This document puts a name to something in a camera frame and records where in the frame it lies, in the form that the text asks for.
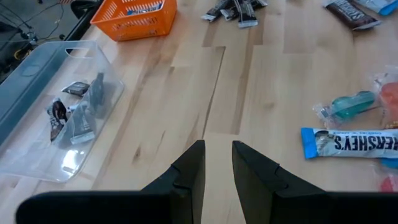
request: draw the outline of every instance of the clear plastic bin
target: clear plastic bin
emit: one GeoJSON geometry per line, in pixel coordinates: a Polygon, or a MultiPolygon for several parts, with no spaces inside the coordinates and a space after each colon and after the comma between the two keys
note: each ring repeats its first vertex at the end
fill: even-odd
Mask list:
{"type": "Polygon", "coordinates": [[[93,41],[38,46],[0,85],[0,172],[54,182],[69,180],[82,167],[123,88],[93,41]],[[75,81],[91,84],[83,98],[62,92],[75,81]],[[78,107],[51,142],[46,109],[57,97],[65,107],[78,107]],[[76,141],[82,122],[93,135],[76,141]]]}

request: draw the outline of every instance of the wood grain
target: wood grain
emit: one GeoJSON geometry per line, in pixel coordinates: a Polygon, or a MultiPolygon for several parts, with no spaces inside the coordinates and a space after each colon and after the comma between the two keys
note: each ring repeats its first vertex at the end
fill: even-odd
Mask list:
{"type": "MultiPolygon", "coordinates": [[[[200,19],[215,3],[178,0],[173,29],[165,37],[116,43],[95,27],[87,31],[84,39],[103,49],[124,93],[80,173],[67,183],[0,175],[1,223],[12,223],[19,203],[41,192],[139,190],[197,139],[206,140],[203,223],[244,223],[233,181],[232,140],[324,189],[377,190],[374,160],[305,161],[300,128],[322,127],[314,104],[366,90],[371,74],[398,65],[398,12],[372,14],[382,21],[379,27],[351,32],[321,1],[268,0],[256,12],[257,27],[238,29],[236,21],[200,19]]],[[[53,80],[48,100],[76,78],[93,78],[76,67],[89,69],[65,62],[63,71],[73,75],[53,80]]],[[[377,129],[378,121],[375,111],[347,128],[377,129]]]]}

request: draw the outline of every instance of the hershey's bar wrapper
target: hershey's bar wrapper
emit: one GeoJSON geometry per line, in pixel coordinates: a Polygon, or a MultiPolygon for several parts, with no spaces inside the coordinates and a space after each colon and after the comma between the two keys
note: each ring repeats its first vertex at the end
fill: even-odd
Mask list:
{"type": "Polygon", "coordinates": [[[83,82],[73,82],[69,86],[62,89],[64,93],[69,93],[72,95],[83,97],[83,95],[87,92],[90,85],[83,82]]]}
{"type": "Polygon", "coordinates": [[[347,0],[331,0],[323,6],[351,30],[369,29],[380,24],[380,21],[367,15],[347,0]]]}
{"type": "Polygon", "coordinates": [[[50,140],[54,141],[68,121],[67,109],[60,98],[53,100],[52,104],[47,108],[47,114],[50,116],[51,124],[50,140]]]}
{"type": "Polygon", "coordinates": [[[339,131],[302,128],[304,156],[398,158],[398,130],[339,131]]]}
{"type": "Polygon", "coordinates": [[[87,121],[85,110],[83,107],[77,108],[71,118],[71,132],[70,141],[72,144],[79,144],[94,139],[95,134],[90,124],[87,121]]]}

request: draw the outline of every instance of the orange basket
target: orange basket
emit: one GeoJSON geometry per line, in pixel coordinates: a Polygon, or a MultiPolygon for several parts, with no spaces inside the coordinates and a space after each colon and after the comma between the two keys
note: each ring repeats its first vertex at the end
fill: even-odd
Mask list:
{"type": "Polygon", "coordinates": [[[168,34],[176,12],[176,0],[104,0],[90,23],[114,41],[131,40],[168,34]]]}

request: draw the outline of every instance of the hershey's logo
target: hershey's logo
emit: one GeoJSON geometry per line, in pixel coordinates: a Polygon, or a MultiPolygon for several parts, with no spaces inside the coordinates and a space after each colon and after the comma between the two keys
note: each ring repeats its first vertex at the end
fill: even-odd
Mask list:
{"type": "Polygon", "coordinates": [[[52,109],[48,109],[48,110],[47,110],[47,113],[50,115],[50,123],[51,123],[51,126],[53,126],[53,128],[59,126],[59,125],[60,125],[60,122],[59,122],[59,120],[54,116],[54,113],[52,112],[52,109]]]}
{"type": "Polygon", "coordinates": [[[361,11],[356,9],[351,3],[347,0],[337,0],[334,2],[337,6],[340,7],[341,12],[346,14],[351,20],[358,20],[365,16],[361,11]]]}
{"type": "Polygon", "coordinates": [[[373,149],[398,151],[398,139],[384,136],[341,136],[335,137],[335,149],[350,151],[370,151],[373,149]]]}

